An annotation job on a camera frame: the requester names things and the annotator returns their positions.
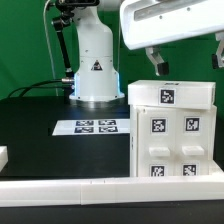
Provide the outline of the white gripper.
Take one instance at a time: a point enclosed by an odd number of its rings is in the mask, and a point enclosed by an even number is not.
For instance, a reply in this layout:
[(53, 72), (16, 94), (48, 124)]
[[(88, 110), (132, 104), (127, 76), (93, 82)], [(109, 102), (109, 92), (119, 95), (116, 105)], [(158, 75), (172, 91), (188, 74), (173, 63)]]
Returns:
[(212, 67), (224, 68), (224, 0), (125, 0), (120, 22), (129, 49), (148, 47), (157, 76), (169, 74), (169, 63), (156, 45), (216, 32)]

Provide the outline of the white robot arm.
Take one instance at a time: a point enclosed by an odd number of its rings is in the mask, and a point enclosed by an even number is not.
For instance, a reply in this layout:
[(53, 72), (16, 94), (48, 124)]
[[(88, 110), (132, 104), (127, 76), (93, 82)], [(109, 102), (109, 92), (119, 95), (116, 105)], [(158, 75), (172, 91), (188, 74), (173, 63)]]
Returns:
[(109, 102), (123, 98), (113, 67), (113, 34), (99, 17), (100, 10), (118, 10), (126, 46), (146, 50), (158, 76), (169, 73), (158, 46), (214, 33), (220, 41), (212, 64), (224, 67), (224, 0), (99, 0), (74, 10), (80, 67), (72, 98), (81, 102)]

